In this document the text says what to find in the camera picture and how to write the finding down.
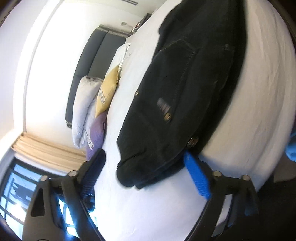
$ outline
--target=white bed sheet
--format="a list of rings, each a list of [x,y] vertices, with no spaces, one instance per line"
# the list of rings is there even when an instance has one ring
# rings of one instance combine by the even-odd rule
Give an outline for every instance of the white bed sheet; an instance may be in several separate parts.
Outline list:
[[[158,28],[179,2],[166,1],[127,40],[131,45],[107,118],[103,146],[107,160],[95,186],[97,223],[106,241],[182,241],[206,203],[185,168],[141,190],[124,188],[116,178],[119,131],[150,64]],[[246,22],[247,52],[241,77],[201,157],[225,175],[250,175],[259,189],[276,166],[292,127],[296,61],[288,29],[269,2],[246,0]],[[219,222],[225,219],[229,203],[227,199]]]

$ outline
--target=blue object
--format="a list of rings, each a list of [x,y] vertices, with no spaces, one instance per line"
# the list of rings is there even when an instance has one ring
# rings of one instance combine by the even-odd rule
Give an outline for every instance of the blue object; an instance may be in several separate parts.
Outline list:
[[[191,175],[198,193],[209,199],[211,196],[210,183],[195,158],[189,152],[184,153],[184,164]]]
[[[296,161],[296,132],[291,135],[286,147],[286,155],[291,161]]]

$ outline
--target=gray headboard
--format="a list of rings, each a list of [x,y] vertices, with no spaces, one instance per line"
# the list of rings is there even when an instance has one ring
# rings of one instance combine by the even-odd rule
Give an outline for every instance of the gray headboard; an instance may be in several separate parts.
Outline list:
[[[78,61],[68,97],[66,123],[69,128],[72,128],[73,105],[80,79],[86,75],[104,79],[117,49],[126,38],[127,35],[100,27],[90,36]]]

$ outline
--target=purple pillow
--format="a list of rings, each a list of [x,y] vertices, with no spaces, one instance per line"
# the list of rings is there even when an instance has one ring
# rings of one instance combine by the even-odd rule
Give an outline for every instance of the purple pillow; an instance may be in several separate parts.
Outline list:
[[[86,160],[88,161],[92,158],[95,152],[103,146],[105,129],[107,125],[107,113],[108,110],[99,114],[91,125],[86,146]]]

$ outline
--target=black jacket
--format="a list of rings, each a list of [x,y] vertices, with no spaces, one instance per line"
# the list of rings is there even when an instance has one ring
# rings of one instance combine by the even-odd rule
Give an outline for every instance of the black jacket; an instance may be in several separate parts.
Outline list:
[[[117,143],[118,180],[142,188],[199,153],[231,100],[246,48],[243,0],[183,0],[165,18]]]

